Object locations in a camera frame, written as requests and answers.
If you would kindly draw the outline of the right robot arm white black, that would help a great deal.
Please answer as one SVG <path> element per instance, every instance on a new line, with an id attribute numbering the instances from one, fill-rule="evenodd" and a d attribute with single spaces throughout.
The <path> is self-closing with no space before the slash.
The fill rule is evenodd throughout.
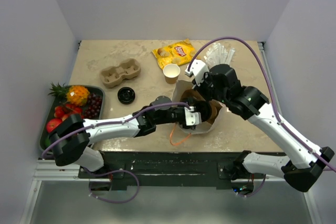
<path id="1" fill-rule="evenodd" d="M 320 147 L 300 134 L 274 111 L 268 98 L 257 88 L 243 86 L 236 72 L 227 64 L 209 69 L 200 60 L 185 70 L 193 77 L 193 89 L 206 101 L 225 104 L 232 114 L 240 116 L 263 131 L 285 153 L 284 156 L 243 151 L 233 162 L 232 179 L 250 174 L 283 178 L 292 188 L 307 192 L 322 174 L 334 151 Z"/>

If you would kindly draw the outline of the cardboard cup carrier tray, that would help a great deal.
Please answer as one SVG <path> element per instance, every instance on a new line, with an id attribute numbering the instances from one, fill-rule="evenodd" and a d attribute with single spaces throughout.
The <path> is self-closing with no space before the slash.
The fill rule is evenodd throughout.
<path id="1" fill-rule="evenodd" d="M 100 71 L 100 80 L 106 88 L 113 88 L 122 83 L 123 80 L 131 80 L 141 73 L 139 62 L 129 58 L 120 62 L 117 66 L 107 67 Z"/>

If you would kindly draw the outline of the brown paper cup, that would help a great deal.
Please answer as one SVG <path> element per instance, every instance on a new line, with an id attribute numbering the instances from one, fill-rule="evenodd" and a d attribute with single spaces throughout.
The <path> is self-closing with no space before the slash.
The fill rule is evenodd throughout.
<path id="1" fill-rule="evenodd" d="M 211 107 L 211 114 L 209 119 L 207 120 L 207 123 L 214 124 L 215 120 L 217 119 L 219 112 L 222 108 L 222 105 L 217 101 L 209 101 L 210 107 Z"/>
<path id="2" fill-rule="evenodd" d="M 163 68 L 163 74 L 166 83 L 168 84 L 175 84 L 178 80 L 178 77 L 180 75 L 180 67 L 176 64 L 168 64 Z"/>

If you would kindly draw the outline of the brown paper takeout bag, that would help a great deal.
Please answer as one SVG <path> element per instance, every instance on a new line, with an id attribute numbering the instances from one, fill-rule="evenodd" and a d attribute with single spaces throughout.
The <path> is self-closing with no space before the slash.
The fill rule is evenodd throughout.
<path id="1" fill-rule="evenodd" d="M 173 93 L 173 102 L 181 102 L 182 99 L 187 98 L 187 97 L 194 97 L 198 100 L 203 100 L 205 101 L 201 95 L 192 89 L 193 85 L 191 82 L 187 82 L 184 80 L 179 80 L 176 83 L 175 86 L 175 90 Z M 182 128 L 181 125 L 178 125 L 179 128 L 184 132 L 187 133 L 188 135 L 182 139 L 179 142 L 174 143 L 173 142 L 173 134 L 175 132 L 176 129 L 176 125 L 174 125 L 173 130 L 171 131 L 170 134 L 170 144 L 173 146 L 178 146 L 181 145 L 182 143 L 184 143 L 186 140 L 188 140 L 192 135 L 202 135 L 211 131 L 214 131 L 215 129 L 219 129 L 219 124 L 220 122 L 222 122 L 223 118 L 224 118 L 224 114 L 226 112 L 226 107 L 224 105 L 222 105 L 222 108 L 219 112 L 219 115 L 217 117 L 217 119 L 215 120 L 214 124 L 209 124 L 206 122 L 202 122 L 201 124 L 197 125 L 194 128 L 190 128 L 190 129 L 185 129 Z"/>

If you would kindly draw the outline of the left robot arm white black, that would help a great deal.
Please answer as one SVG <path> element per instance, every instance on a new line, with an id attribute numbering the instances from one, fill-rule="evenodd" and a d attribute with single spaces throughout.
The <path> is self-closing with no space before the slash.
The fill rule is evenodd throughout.
<path id="1" fill-rule="evenodd" d="M 159 96 L 140 111 L 121 118 L 92 120 L 73 114 L 49 133 L 49 148 L 57 166 L 78 164 L 97 178 L 103 178 L 108 174 L 109 165 L 99 151 L 90 148 L 92 144 L 112 138 L 146 136 L 161 124 L 178 124 L 194 130 L 212 115 L 207 101 L 188 97 L 172 102 L 166 96 Z"/>

